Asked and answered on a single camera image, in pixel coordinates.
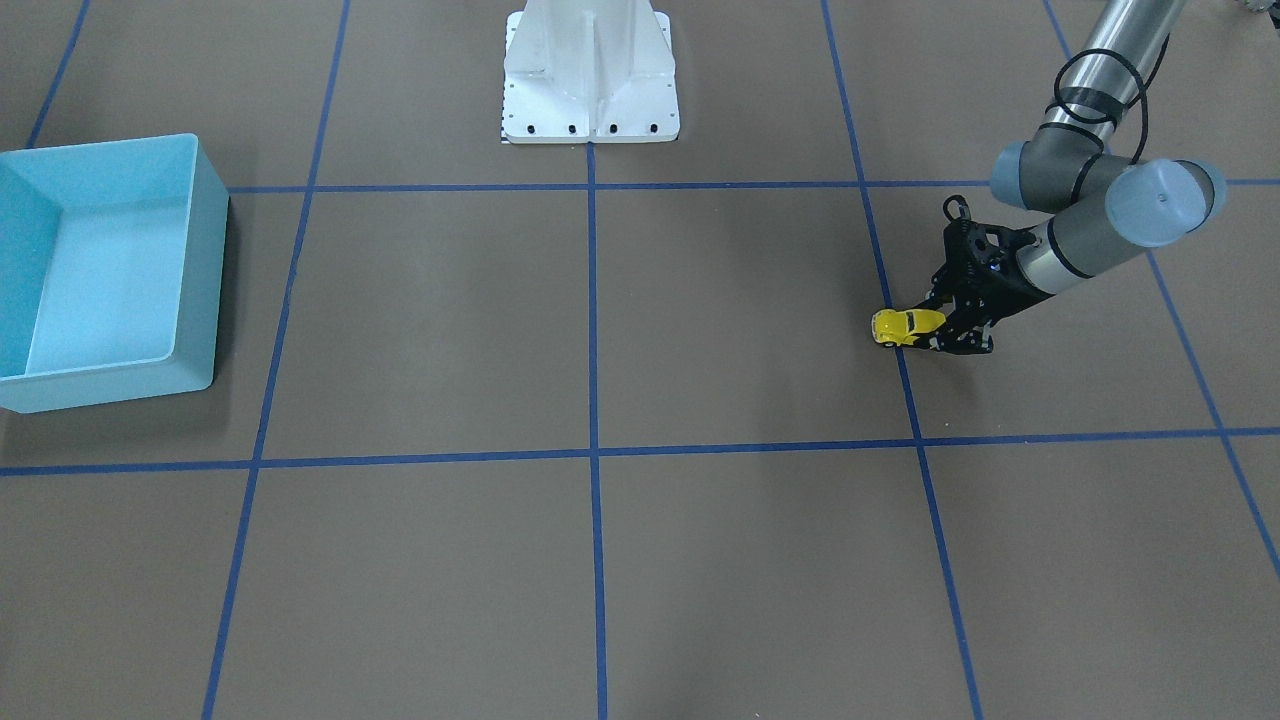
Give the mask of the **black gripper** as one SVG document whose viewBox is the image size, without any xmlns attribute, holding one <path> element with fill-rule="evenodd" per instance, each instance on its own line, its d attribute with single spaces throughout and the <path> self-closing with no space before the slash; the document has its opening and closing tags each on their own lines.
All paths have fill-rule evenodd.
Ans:
<svg viewBox="0 0 1280 720">
<path fill-rule="evenodd" d="M 952 355 L 991 354 L 993 323 L 1025 311 L 1051 297 L 1021 274 L 1015 261 L 942 265 L 924 299 L 911 310 L 929 310 L 945 319 L 922 337 L 924 350 Z"/>
</svg>

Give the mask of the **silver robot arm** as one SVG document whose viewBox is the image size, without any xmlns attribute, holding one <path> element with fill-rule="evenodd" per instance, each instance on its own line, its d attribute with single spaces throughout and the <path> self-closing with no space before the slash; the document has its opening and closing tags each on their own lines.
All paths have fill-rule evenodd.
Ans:
<svg viewBox="0 0 1280 720">
<path fill-rule="evenodd" d="M 1149 119 L 1149 87 L 1184 5 L 1110 1 L 1085 46 L 1053 81 L 1037 132 L 995 161 L 991 193 L 1044 219 L 1015 229 L 977 222 L 960 195 L 943 202 L 945 260 L 925 297 L 870 322 L 884 347 L 989 354 L 1002 320 L 1198 231 L 1228 201 L 1204 161 L 1123 158 L 1107 150 L 1125 115 Z"/>
</svg>

